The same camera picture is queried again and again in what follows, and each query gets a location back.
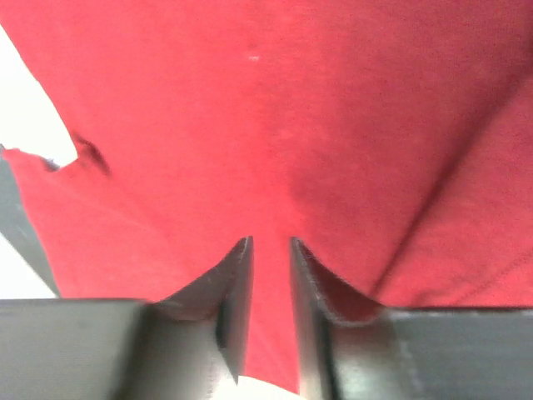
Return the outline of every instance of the red towel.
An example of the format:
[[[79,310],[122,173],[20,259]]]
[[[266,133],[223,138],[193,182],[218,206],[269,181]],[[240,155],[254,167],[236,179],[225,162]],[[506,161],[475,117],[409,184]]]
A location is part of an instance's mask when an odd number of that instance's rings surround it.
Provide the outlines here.
[[[158,300],[252,234],[247,374],[291,390],[289,236],[386,303],[532,304],[531,4],[0,0],[80,152],[6,152],[62,293]]]

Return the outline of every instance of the red fabric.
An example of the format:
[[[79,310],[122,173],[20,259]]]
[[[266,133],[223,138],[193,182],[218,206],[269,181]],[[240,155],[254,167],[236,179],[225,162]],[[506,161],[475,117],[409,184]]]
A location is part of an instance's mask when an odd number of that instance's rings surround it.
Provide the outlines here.
[[[6,153],[62,292],[158,300],[253,234],[247,373],[292,390],[291,235],[387,303],[532,304],[532,16],[0,0],[80,148],[59,172]]]

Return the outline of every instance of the red cloth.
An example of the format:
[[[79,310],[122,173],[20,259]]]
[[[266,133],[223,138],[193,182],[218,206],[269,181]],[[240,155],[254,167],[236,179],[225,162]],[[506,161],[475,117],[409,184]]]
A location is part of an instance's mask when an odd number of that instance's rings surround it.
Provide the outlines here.
[[[532,15],[0,0],[81,150],[6,153],[62,292],[158,300],[253,234],[247,373],[292,390],[291,235],[387,303],[532,304]]]

